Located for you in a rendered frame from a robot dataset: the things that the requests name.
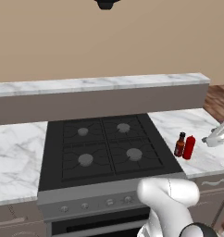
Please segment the black oven door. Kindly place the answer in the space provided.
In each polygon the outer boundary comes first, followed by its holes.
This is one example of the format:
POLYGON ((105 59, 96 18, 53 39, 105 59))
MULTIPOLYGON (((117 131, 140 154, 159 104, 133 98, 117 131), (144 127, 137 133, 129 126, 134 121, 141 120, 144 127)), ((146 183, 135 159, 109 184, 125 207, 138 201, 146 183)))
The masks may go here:
POLYGON ((85 231, 93 228, 106 227, 127 222, 148 220, 150 208, 134 208, 111 212, 102 215, 93 215, 84 218, 71 218, 52 223, 52 237, 67 237, 74 231, 85 231))

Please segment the grey-brown cabinet door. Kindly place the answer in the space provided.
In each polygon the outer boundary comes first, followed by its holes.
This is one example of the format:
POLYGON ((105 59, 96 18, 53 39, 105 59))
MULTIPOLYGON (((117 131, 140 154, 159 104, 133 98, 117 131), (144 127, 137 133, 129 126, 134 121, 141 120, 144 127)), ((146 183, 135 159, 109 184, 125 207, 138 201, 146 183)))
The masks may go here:
MULTIPOLYGON (((224 200, 224 192, 200 194, 200 199, 198 203, 195 206, 191 206, 189 208, 193 221, 201 222, 211 227, 213 219, 217 214, 218 209, 223 200, 224 200)), ((218 231, 220 229, 223 220, 224 220, 224 208, 214 228, 215 231, 218 231)))

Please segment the black range hood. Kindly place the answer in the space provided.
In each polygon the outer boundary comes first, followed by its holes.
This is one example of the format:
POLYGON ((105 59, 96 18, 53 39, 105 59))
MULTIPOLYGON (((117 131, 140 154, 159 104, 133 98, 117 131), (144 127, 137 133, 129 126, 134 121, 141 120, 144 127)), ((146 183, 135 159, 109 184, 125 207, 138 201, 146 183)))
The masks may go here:
POLYGON ((110 10, 113 5, 119 0, 94 0, 100 9, 102 10, 110 10))

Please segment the black gas stove range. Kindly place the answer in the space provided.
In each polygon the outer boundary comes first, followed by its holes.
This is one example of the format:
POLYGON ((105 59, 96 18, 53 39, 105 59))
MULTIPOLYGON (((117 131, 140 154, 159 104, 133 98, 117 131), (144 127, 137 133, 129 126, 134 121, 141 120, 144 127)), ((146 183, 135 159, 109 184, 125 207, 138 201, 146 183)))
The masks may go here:
POLYGON ((46 237, 52 237, 55 221, 147 207, 136 193, 142 178, 184 176, 146 114, 51 121, 37 194, 46 237), (130 204, 126 196, 132 197, 130 204), (107 206, 107 199, 115 204, 107 206), (82 209, 82 203, 89 208, 82 209))

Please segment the brown sauce bottle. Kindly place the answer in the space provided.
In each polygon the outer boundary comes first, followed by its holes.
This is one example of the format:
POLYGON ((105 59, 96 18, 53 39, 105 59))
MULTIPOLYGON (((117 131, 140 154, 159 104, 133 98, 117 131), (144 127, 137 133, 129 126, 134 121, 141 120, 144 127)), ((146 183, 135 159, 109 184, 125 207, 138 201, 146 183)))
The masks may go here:
POLYGON ((176 142, 176 146, 175 146, 175 150, 174 150, 174 155, 177 157, 182 156, 182 152, 184 149, 184 145, 185 145, 185 132, 181 132, 180 133, 180 138, 179 140, 176 142))

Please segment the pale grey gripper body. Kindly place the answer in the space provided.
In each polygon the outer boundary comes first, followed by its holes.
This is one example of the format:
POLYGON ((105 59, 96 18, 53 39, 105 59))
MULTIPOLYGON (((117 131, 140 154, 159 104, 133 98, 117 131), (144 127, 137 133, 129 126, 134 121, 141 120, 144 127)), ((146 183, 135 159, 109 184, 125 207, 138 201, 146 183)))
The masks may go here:
POLYGON ((210 135, 206 138, 206 144, 208 147, 216 147, 224 144, 224 122, 222 122, 210 133, 210 135))

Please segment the marble-topped raised ledge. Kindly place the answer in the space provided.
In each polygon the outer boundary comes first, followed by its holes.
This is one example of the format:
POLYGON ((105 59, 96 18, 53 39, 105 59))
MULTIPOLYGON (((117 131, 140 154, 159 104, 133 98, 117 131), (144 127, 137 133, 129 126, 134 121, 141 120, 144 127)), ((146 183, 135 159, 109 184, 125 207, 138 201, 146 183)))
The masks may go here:
POLYGON ((201 73, 0 83, 0 125, 200 108, 201 73))

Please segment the red ketchup bottle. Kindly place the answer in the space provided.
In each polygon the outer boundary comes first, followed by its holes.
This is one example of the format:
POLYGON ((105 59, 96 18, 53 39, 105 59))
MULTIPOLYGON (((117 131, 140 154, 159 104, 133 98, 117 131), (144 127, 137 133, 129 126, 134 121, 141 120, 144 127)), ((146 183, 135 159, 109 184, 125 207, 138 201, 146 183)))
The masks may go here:
POLYGON ((184 159, 190 159, 193 153, 193 148, 195 145, 195 138, 193 136, 189 136, 186 139, 186 144, 184 146, 182 157, 184 159))

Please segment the grey-brown drawer front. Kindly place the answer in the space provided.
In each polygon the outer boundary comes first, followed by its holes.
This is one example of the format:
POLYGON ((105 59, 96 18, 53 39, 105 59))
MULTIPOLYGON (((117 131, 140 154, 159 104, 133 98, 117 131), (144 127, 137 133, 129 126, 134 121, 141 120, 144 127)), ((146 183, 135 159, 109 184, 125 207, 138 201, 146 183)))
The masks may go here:
POLYGON ((193 186, 188 193, 219 193, 224 192, 224 173, 218 175, 191 178, 193 186))
POLYGON ((46 237, 35 201, 0 206, 0 237, 46 237))

